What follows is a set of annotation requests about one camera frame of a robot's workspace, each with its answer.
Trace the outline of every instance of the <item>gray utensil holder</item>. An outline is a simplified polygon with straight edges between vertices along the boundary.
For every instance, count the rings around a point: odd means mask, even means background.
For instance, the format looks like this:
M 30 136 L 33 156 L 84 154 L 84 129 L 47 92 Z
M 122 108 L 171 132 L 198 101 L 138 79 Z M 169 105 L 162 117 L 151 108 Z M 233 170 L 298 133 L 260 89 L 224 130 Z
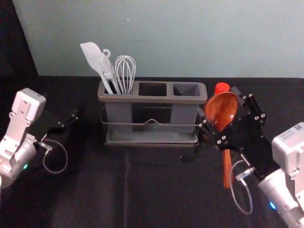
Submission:
M 108 94 L 100 82 L 98 100 L 108 144 L 196 144 L 197 108 L 207 101 L 203 83 L 134 81 L 131 95 Z

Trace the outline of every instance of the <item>white spatula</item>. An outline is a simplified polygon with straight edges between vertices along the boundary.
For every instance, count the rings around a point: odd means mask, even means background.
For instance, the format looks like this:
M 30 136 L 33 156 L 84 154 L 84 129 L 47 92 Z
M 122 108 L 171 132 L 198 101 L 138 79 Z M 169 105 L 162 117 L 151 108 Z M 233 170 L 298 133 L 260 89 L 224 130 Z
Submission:
M 100 75 L 107 92 L 109 94 L 113 94 L 113 91 L 104 76 L 103 68 L 100 64 L 101 56 L 104 54 L 101 52 L 99 47 L 93 42 L 80 44 L 80 47 L 90 67 Z

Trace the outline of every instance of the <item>wooden spoon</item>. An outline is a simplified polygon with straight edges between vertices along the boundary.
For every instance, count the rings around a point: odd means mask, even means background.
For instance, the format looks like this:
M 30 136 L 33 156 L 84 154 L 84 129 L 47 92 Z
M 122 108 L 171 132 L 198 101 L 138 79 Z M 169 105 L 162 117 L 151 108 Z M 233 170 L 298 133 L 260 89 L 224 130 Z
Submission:
M 233 121 L 238 110 L 237 96 L 232 92 L 223 92 L 211 97 L 205 105 L 206 118 L 221 132 Z M 232 167 L 230 150 L 223 151 L 224 187 L 229 188 L 229 172 Z

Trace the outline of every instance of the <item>red bottle cap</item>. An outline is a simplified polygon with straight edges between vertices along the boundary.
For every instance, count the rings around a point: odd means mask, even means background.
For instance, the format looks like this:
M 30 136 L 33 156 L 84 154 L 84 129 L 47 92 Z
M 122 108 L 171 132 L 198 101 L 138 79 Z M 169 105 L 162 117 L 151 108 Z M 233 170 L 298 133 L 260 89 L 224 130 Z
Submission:
M 215 86 L 214 94 L 223 93 L 230 90 L 230 86 L 225 82 L 217 83 Z

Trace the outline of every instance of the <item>black cloth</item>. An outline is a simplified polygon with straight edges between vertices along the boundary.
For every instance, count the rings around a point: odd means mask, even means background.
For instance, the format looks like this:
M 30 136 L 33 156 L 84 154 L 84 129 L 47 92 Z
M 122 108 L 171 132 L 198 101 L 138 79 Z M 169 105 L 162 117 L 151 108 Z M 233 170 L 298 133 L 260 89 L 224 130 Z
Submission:
M 253 93 L 268 116 L 263 132 L 269 140 L 303 120 L 302 79 L 156 80 L 203 82 L 209 97 L 219 81 L 237 86 L 244 94 Z M 75 107 L 83 107 L 84 112 L 77 124 L 55 137 L 67 149 L 67 170 L 60 175 L 47 173 L 41 163 L 44 152 L 38 150 L 15 183 L 2 190 L 0 227 L 286 228 L 254 177 L 247 179 L 254 212 L 240 213 L 230 190 L 223 189 L 222 153 L 214 147 L 105 147 L 99 123 L 99 81 L 98 77 L 55 76 L 32 83 L 1 80 L 1 135 L 15 93 L 24 87 L 44 93 L 46 109 L 57 116 L 64 118 Z M 195 152 L 202 156 L 199 161 L 180 163 L 181 155 Z M 248 208 L 246 192 L 238 186 L 236 192 Z

